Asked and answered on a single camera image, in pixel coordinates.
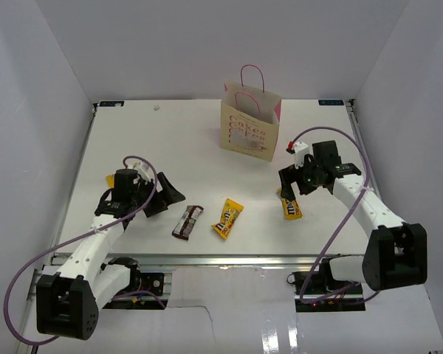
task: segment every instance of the black bracket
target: black bracket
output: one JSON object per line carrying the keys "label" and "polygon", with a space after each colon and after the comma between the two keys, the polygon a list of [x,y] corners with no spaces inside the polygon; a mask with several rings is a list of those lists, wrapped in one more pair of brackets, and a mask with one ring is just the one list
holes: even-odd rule
{"label": "black bracket", "polygon": [[123,107],[125,101],[100,101],[100,107]]}
{"label": "black bracket", "polygon": [[39,333],[88,339],[98,321],[98,307],[89,282],[78,276],[43,275],[36,285]]}
{"label": "black bracket", "polygon": [[363,274],[374,291],[423,284],[427,280],[427,232],[422,225],[373,230],[364,254]]}
{"label": "black bracket", "polygon": [[[157,181],[162,189],[154,194],[148,206],[144,209],[147,218],[167,210],[171,204],[185,200],[185,196],[174,188],[163,172],[157,174]],[[153,186],[154,183],[152,181],[142,186],[140,197],[143,201],[148,198]]]}
{"label": "black bracket", "polygon": [[112,264],[130,269],[130,282],[119,294],[138,290],[147,290],[156,296],[164,293],[164,273],[142,273],[138,262],[131,257],[115,257],[109,261],[109,265]]}
{"label": "black bracket", "polygon": [[318,100],[318,105],[345,105],[342,100]]}
{"label": "black bracket", "polygon": [[[117,170],[114,188],[102,194],[95,210],[95,215],[107,214],[119,219],[133,212],[138,207],[137,193],[139,184],[135,182],[139,180],[140,177],[136,170]],[[106,199],[110,193],[111,200],[107,201]],[[129,218],[122,222],[124,229],[126,229],[131,219]]]}

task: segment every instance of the white enclosure wall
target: white enclosure wall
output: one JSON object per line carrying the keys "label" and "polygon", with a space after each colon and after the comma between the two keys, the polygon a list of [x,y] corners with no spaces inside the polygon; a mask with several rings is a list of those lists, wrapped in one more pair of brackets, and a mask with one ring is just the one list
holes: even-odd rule
{"label": "white enclosure wall", "polygon": [[[8,282],[49,247],[69,195],[92,106],[33,0],[0,0],[0,353]],[[32,269],[10,310],[19,327]]]}
{"label": "white enclosure wall", "polygon": [[354,98],[407,3],[36,1],[92,102],[219,98],[245,63],[285,98]]}
{"label": "white enclosure wall", "polygon": [[383,199],[427,230],[427,290],[443,335],[443,1],[409,2],[357,104]]}

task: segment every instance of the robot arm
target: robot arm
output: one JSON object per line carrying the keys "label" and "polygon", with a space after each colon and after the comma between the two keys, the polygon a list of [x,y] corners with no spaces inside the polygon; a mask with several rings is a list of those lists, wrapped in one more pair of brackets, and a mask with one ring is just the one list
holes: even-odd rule
{"label": "robot arm", "polygon": [[[163,173],[157,174],[162,190],[156,192],[144,212],[150,217],[168,205],[184,201]],[[90,229],[95,234],[83,239],[69,259],[52,275],[41,276],[36,285],[38,332],[77,339],[88,339],[94,332],[103,306],[120,291],[138,290],[137,263],[130,258],[103,264],[114,242],[123,235],[132,218],[100,230],[140,208],[154,183],[136,169],[118,170],[114,188],[107,190],[95,210]]]}
{"label": "robot arm", "polygon": [[[334,141],[312,147],[313,155],[303,142],[287,149],[295,155],[295,163],[279,171],[282,197],[295,198],[291,186],[295,182],[301,195],[325,187],[351,208],[364,189],[361,172],[353,164],[341,162]],[[365,254],[324,259],[320,273],[328,272],[327,279],[365,282],[375,291],[426,281],[427,234],[420,224],[407,224],[370,189],[366,189],[353,216],[369,237]]]}

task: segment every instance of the yellow candy bag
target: yellow candy bag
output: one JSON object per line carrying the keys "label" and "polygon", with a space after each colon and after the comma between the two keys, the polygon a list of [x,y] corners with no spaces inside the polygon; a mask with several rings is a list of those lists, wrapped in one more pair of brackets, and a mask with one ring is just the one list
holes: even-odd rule
{"label": "yellow candy bag", "polygon": [[295,220],[302,218],[301,208],[299,208],[297,201],[288,201],[281,197],[281,188],[278,189],[278,195],[282,201],[282,207],[284,208],[284,218],[287,220]]}
{"label": "yellow candy bag", "polygon": [[224,202],[223,212],[221,212],[220,222],[212,225],[213,229],[225,240],[233,227],[238,216],[243,211],[244,206],[227,199]]}

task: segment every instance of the paper bag handle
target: paper bag handle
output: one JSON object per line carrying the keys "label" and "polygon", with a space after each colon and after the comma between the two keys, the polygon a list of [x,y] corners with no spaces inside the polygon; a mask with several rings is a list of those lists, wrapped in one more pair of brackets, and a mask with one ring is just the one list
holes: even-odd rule
{"label": "paper bag handle", "polygon": [[236,109],[239,110],[239,108],[238,108],[238,98],[237,98],[237,96],[238,96],[239,94],[246,94],[248,97],[251,97],[251,100],[253,100],[254,103],[256,104],[256,106],[258,107],[258,118],[260,118],[260,117],[261,117],[261,109],[259,108],[258,101],[256,101],[256,98],[254,98],[253,95],[248,94],[247,92],[244,92],[244,91],[238,91],[238,92],[235,93]]}
{"label": "paper bag handle", "polygon": [[256,65],[254,64],[246,64],[243,65],[241,67],[241,71],[240,71],[240,76],[241,76],[241,86],[244,86],[243,84],[243,69],[246,68],[247,66],[252,66],[253,68],[257,68],[257,70],[259,71],[259,74],[261,74],[261,80],[263,80],[263,93],[264,93],[264,76],[263,76],[263,72],[261,71],[260,68],[258,68]]}

